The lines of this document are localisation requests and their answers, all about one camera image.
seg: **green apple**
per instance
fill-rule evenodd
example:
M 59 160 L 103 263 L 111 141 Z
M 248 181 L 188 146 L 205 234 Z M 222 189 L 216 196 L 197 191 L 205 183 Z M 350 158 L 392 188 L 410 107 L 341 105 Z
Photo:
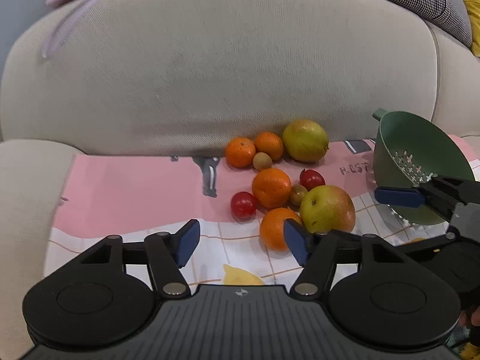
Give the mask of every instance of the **green apple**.
M 300 217 L 311 233 L 325 233 L 332 229 L 351 232 L 355 225 L 355 207 L 342 188 L 321 185 L 307 192 L 303 198 Z

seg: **sofa backrest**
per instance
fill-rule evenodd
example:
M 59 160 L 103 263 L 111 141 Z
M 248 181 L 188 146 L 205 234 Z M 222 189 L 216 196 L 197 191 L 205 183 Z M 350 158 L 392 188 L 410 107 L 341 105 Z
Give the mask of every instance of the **sofa backrest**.
M 379 107 L 434 112 L 434 38 L 385 0 L 98 0 L 44 59 L 42 44 L 77 4 L 13 46 L 0 88 L 5 140 L 212 153 L 299 117 L 343 140 L 375 136 Z

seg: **mandarin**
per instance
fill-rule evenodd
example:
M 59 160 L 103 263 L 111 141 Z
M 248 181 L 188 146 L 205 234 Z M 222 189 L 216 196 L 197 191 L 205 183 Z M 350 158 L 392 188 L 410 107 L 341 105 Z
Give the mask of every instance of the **mandarin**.
M 283 237 L 283 224 L 286 219 L 294 219 L 296 222 L 302 224 L 300 217 L 289 208 L 275 208 L 269 211 L 263 217 L 260 224 L 260 239 L 269 249 L 275 251 L 288 250 Z
M 290 197 L 292 183 L 282 170 L 268 168 L 259 172 L 251 184 L 256 200 L 266 209 L 283 206 Z
M 272 160 L 278 161 L 283 156 L 282 138 L 273 132 L 264 131 L 253 141 L 258 152 L 267 153 Z
M 225 148 L 227 162 L 236 168 L 251 166 L 256 153 L 254 143 L 245 137 L 232 139 Z

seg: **sofa cushion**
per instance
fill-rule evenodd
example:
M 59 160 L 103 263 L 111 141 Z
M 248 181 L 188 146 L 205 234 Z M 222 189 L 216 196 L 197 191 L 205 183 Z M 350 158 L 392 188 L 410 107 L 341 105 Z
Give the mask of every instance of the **sofa cushion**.
M 53 215 L 75 154 L 40 140 L 0 144 L 0 358 L 18 359 L 30 347 L 22 300 L 43 277 Z
M 480 59 L 445 31 L 427 24 L 438 55 L 438 94 L 432 121 L 459 137 L 480 135 Z
M 431 118 L 435 44 L 385 0 L 99 0 L 48 60 L 75 3 L 15 44 L 0 88 L 5 139 L 88 154 L 221 153 L 234 136 L 320 122 L 373 137 L 379 107 Z

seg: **pink cloth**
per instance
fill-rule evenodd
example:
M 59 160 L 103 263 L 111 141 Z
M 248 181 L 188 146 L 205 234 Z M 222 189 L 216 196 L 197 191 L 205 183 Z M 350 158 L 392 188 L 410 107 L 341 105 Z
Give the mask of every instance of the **pink cloth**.
M 471 147 L 452 137 L 467 160 L 476 159 Z M 373 142 L 365 141 L 371 149 Z M 373 150 L 352 153 L 345 142 L 330 143 L 325 158 L 315 166 L 282 161 L 274 167 L 297 183 L 305 167 L 319 171 L 327 184 L 343 188 L 353 198 L 375 189 L 371 170 Z M 230 199 L 251 191 L 256 172 L 217 165 L 217 197 L 203 194 L 200 166 L 191 157 L 75 157 L 53 226 L 74 237 L 96 238 L 126 234 L 177 223 L 190 218 L 234 222 Z

